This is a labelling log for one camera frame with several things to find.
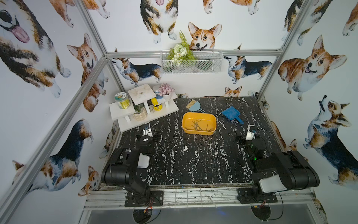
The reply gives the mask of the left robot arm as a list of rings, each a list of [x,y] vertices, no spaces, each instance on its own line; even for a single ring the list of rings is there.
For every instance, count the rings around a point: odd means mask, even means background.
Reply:
[[[109,186],[124,187],[129,200],[141,206],[150,204],[149,185],[137,176],[140,157],[148,160],[148,166],[154,164],[154,143],[160,140],[159,132],[137,136],[137,148],[118,147],[114,149],[101,174],[101,182]]]

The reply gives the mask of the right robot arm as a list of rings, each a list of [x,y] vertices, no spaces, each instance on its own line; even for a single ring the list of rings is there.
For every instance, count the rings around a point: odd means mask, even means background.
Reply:
[[[251,195],[267,196],[287,190],[301,190],[317,187],[320,179],[298,151],[274,152],[264,157],[264,150],[254,144],[254,139],[237,136],[240,146],[244,146],[249,168],[253,174],[275,171],[276,174],[266,178],[255,178]]]

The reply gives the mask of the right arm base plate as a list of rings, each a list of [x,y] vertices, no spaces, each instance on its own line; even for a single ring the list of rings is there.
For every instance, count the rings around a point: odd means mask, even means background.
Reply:
[[[241,204],[278,202],[275,193],[262,193],[253,188],[238,188],[237,193],[238,193],[237,200]]]

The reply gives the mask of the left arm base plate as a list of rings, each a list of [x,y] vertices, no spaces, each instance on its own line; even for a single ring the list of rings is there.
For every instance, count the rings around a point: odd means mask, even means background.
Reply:
[[[164,191],[150,190],[143,195],[126,192],[125,207],[161,207],[163,205]]]

